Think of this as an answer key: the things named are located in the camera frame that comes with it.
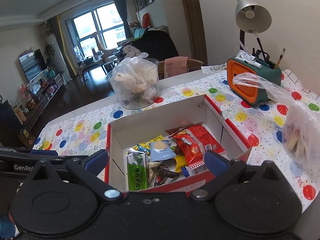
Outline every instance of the television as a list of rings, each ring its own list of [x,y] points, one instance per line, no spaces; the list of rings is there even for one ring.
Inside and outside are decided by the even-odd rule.
[[[47,68],[39,49],[23,55],[19,60],[29,82],[34,80]]]

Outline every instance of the curtain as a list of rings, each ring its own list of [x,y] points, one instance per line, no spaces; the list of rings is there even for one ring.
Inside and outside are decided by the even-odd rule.
[[[118,13],[123,21],[124,32],[127,39],[132,38],[132,32],[130,30],[127,20],[127,1],[126,0],[113,0],[115,2]]]
[[[63,59],[66,62],[67,68],[69,70],[70,76],[75,77],[77,75],[76,67],[73,65],[72,61],[70,60],[68,54],[67,54],[67,46],[66,41],[62,32],[61,23],[60,23],[60,17],[59,15],[51,18],[48,20],[48,23],[50,24],[54,35],[56,35],[58,45],[60,47],[60,50],[63,55]]]

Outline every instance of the pink towel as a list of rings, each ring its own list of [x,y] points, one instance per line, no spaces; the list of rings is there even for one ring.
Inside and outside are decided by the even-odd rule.
[[[164,78],[188,72],[188,57],[172,57],[164,61]]]

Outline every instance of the window frame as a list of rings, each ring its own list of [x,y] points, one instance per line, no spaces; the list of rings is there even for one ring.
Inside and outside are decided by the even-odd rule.
[[[100,32],[100,37],[102,37],[102,42],[103,42],[104,47],[108,49],[107,44],[106,44],[106,41],[105,41],[105,38],[104,38],[104,36],[103,36],[103,33],[104,33],[104,32],[107,32],[107,31],[110,31],[110,30],[113,30],[113,29],[116,29],[116,28],[123,27],[124,24],[122,23],[122,24],[115,25],[115,26],[113,26],[113,27],[111,27],[111,28],[108,28],[108,29],[104,29],[104,30],[103,30],[103,29],[102,29],[101,22],[100,22],[99,14],[98,14],[98,12],[97,12],[97,9],[99,9],[99,8],[101,8],[101,7],[104,7],[104,6],[107,6],[107,5],[110,5],[110,4],[113,4],[113,3],[115,3],[115,2],[114,2],[114,1],[111,1],[111,2],[109,2],[109,3],[102,4],[102,5],[99,5],[99,6],[91,6],[89,9],[87,9],[87,10],[83,11],[82,13],[77,14],[76,16],[73,16],[73,17],[70,18],[70,19],[71,19],[71,24],[72,24],[73,29],[74,29],[74,33],[76,34],[76,39],[77,39],[77,42],[78,42],[77,45],[78,45],[78,47],[79,47],[79,49],[81,50],[81,52],[82,52],[83,55],[84,55],[84,52],[83,52],[83,49],[82,49],[82,47],[81,47],[81,42],[84,41],[84,40],[90,39],[90,38],[92,38],[92,37],[91,37],[91,34],[90,34],[90,35],[87,35],[87,36],[85,36],[85,37],[83,37],[83,38],[80,38],[80,37],[79,37],[78,30],[77,30],[77,28],[76,28],[76,24],[75,24],[75,22],[74,22],[74,19],[76,19],[76,18],[78,18],[78,17],[80,17],[80,16],[82,16],[82,15],[85,15],[85,14],[91,12],[91,16],[92,16],[92,19],[93,19],[95,28],[96,28],[97,32]]]

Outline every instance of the wooden chair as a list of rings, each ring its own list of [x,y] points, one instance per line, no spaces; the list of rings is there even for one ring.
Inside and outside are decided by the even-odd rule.
[[[203,65],[204,65],[204,62],[202,62],[201,60],[188,58],[188,61],[187,61],[187,66],[188,66],[188,70],[189,70],[188,72],[200,70],[201,66],[203,66]],[[159,62],[158,74],[159,74],[160,80],[164,79],[164,61]]]

